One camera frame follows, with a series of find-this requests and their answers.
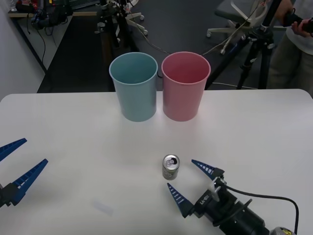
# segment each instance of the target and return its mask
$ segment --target pink cup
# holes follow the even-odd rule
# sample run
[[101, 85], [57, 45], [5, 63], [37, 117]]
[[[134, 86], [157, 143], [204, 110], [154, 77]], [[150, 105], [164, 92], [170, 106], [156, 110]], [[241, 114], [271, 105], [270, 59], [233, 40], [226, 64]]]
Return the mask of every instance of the pink cup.
[[176, 52], [162, 63], [163, 111], [175, 121], [197, 115], [205, 83], [211, 73], [209, 62], [192, 52]]

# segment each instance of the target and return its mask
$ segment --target cup rim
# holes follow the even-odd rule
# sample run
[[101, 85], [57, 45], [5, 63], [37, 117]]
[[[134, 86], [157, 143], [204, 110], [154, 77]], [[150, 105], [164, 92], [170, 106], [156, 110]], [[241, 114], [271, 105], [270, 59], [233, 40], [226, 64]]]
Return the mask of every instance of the cup rim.
[[[145, 80], [145, 81], [143, 81], [143, 82], [139, 82], [139, 83], [124, 83], [124, 82], [121, 82], [121, 81], [118, 81], [117, 79], [115, 79], [115, 78], [112, 76], [112, 74], [111, 74], [111, 66], [112, 66], [112, 64], [113, 64], [113, 62], [114, 62], [115, 60], [117, 60], [119, 57], [125, 56], [125, 55], [127, 55], [127, 54], [143, 54], [143, 55], [146, 55], [146, 56], [152, 58], [153, 61], [154, 61], [155, 64], [156, 64], [156, 71], [155, 71], [155, 73], [154, 73], [149, 79], [147, 79], [147, 80]], [[143, 52], [128, 52], [128, 53], [122, 54], [122, 55], [120, 55], [120, 56], [117, 56], [117, 57], [111, 62], [110, 66], [109, 66], [109, 74], [110, 74], [111, 78], [112, 78], [114, 81], [116, 81], [116, 82], [118, 82], [118, 83], [120, 83], [120, 84], [123, 84], [123, 85], [127, 85], [127, 86], [136, 86], [136, 85], [140, 85], [140, 84], [143, 84], [143, 83], [146, 83], [146, 82], [150, 81], [150, 80], [153, 79], [153, 78], [155, 77], [155, 75], [157, 74], [157, 70], [158, 70], [158, 65], [157, 65], [157, 61], [155, 60], [155, 58], [153, 58], [151, 55], [148, 55], [148, 54], [143, 53]]]
[[[164, 64], [164, 62], [167, 60], [167, 58], [171, 57], [172, 55], [181, 54], [181, 53], [188, 53], [188, 54], [197, 55], [197, 56], [200, 56], [203, 60], [205, 60], [206, 63], [207, 63], [207, 65], [209, 66], [209, 73], [208, 73], [208, 75], [207, 75], [204, 79], [200, 80], [199, 82], [193, 82], [193, 83], [178, 82], [178, 81], [173, 80], [173, 79], [170, 78], [169, 76], [167, 76], [166, 73], [165, 73], [164, 70], [163, 70], [163, 64]], [[211, 74], [211, 65], [210, 65], [210, 63], [209, 63], [203, 56], [201, 56], [201, 55], [199, 55], [199, 54], [197, 54], [197, 53], [190, 52], [190, 51], [179, 51], [179, 52], [174, 52], [174, 53], [172, 53], [172, 54], [166, 56], [166, 58], [163, 60], [163, 62], [162, 62], [162, 64], [161, 64], [161, 70], [162, 70], [163, 75], [166, 75], [166, 77], [167, 77], [168, 79], [170, 79], [171, 81], [173, 81], [173, 82], [175, 82], [175, 83], [177, 83], [177, 84], [181, 84], [181, 85], [186, 85], [186, 86], [188, 86], [188, 85], [195, 85], [195, 84], [201, 83], [201, 82], [203, 82], [203, 80], [207, 80], [208, 77], [209, 77], [210, 74]]]

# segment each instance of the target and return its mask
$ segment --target person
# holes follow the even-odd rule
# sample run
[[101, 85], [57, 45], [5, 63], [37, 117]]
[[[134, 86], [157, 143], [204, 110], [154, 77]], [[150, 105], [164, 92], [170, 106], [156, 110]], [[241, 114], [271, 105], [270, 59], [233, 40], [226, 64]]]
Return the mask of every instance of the person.
[[275, 17], [283, 22], [287, 12], [304, 20], [294, 22], [273, 53], [268, 74], [269, 89], [299, 88], [313, 97], [313, 37], [302, 26], [313, 17], [313, 0], [282, 0]]

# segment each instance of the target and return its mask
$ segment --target can top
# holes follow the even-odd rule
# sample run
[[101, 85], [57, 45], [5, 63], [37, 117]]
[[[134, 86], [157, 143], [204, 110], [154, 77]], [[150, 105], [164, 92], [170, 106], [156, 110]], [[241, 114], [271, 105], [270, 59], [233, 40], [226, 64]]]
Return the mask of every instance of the can top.
[[179, 158], [173, 154], [166, 155], [163, 159], [163, 166], [168, 170], [178, 169], [179, 164]]

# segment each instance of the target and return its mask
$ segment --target gray pants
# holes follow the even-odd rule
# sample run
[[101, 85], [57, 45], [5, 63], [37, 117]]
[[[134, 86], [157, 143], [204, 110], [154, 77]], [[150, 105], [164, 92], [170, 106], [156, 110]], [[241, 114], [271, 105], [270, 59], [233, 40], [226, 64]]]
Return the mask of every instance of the gray pants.
[[287, 35], [284, 35], [273, 54], [267, 88], [299, 88], [313, 97], [313, 55], [298, 49]]

